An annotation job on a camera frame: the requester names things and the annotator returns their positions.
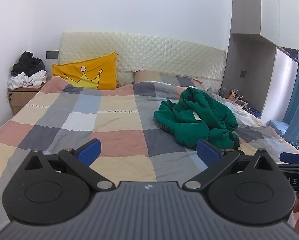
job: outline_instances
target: crown print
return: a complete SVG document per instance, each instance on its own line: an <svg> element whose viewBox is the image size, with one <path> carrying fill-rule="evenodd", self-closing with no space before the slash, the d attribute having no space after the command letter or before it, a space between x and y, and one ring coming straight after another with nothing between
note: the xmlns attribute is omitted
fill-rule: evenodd
<svg viewBox="0 0 299 240"><path fill-rule="evenodd" d="M94 80L90 80L87 78L87 76L85 74L85 71L86 71L85 67L81 67L81 71L83 72L83 74L80 77L78 82L70 79L69 77L67 77L67 75L64 75L64 77L67 80L67 82L70 83L71 85L73 85L74 87L85 87L85 88L97 89L98 84L99 84L99 76L103 70L102 69L99 70L99 74L97 75L97 77Z"/></svg>

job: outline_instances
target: logo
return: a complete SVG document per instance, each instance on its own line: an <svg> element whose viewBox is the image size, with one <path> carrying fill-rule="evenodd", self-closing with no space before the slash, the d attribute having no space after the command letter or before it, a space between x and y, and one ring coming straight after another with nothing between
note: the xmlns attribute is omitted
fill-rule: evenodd
<svg viewBox="0 0 299 240"><path fill-rule="evenodd" d="M99 77L100 74L103 72L102 69L98 70L98 75L94 80L90 80L87 78L86 74L86 67L81 67L81 72L83 73L82 76L79 78L79 81L76 82L72 79L70 79L67 75L63 75L65 77L65 79L67 80L68 83L70 83L71 85L73 85L74 87L86 87L86 88L94 88L97 89L98 88L98 84L99 84Z"/></svg>
<svg viewBox="0 0 299 240"><path fill-rule="evenodd" d="M168 132L168 126L166 126L166 125L161 124L161 125L159 126L159 128L162 129L162 130L165 131L165 132Z"/></svg>
<svg viewBox="0 0 299 240"><path fill-rule="evenodd" d="M153 188L153 186L150 184L147 184L146 186L144 186L144 188L150 190L151 188Z"/></svg>

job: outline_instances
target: bed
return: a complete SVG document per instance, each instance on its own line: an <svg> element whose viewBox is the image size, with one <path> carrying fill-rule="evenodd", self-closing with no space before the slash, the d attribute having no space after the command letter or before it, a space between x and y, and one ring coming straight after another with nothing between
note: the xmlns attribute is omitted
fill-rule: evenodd
<svg viewBox="0 0 299 240"><path fill-rule="evenodd" d="M226 52L208 46L156 36L126 33L63 33L60 63L118 54L119 87L95 90L73 87L53 77L0 130L0 230L9 223L1 198L8 181L31 149L56 154L93 138L102 143L91 168L118 185L129 181L178 181L182 185L206 165L196 151L177 144L159 129L154 111L162 101L177 102L186 86L134 82L133 72L152 70L203 82L205 91L228 106L239 128L240 150L253 155L262 147L278 162L283 151L299 151L237 104L217 95Z"/></svg>

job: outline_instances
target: blanket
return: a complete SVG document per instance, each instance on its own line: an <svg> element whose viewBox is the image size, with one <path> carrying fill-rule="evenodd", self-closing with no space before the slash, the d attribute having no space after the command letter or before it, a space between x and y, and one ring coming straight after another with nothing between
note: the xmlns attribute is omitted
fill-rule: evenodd
<svg viewBox="0 0 299 240"><path fill-rule="evenodd" d="M129 181L185 181L206 169L196 151L179 145L159 128L154 112L162 101L177 103L186 88L141 82L115 90L73 87L53 77L0 131L0 230L9 223L2 193L31 149L56 154L93 138L102 144L91 168L118 185ZM238 122L240 150L266 148L275 161L283 151L299 153L272 127L262 125L235 103L205 91L226 105Z"/></svg>

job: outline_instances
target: nightstand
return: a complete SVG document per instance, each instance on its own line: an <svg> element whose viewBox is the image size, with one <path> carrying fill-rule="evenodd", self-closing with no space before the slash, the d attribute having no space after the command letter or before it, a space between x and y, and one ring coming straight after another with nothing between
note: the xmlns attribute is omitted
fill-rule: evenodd
<svg viewBox="0 0 299 240"><path fill-rule="evenodd" d="M8 100L13 111L13 115L16 115L24 105L26 105L45 85L41 86L29 86L24 88L16 88L15 90L8 89Z"/></svg>

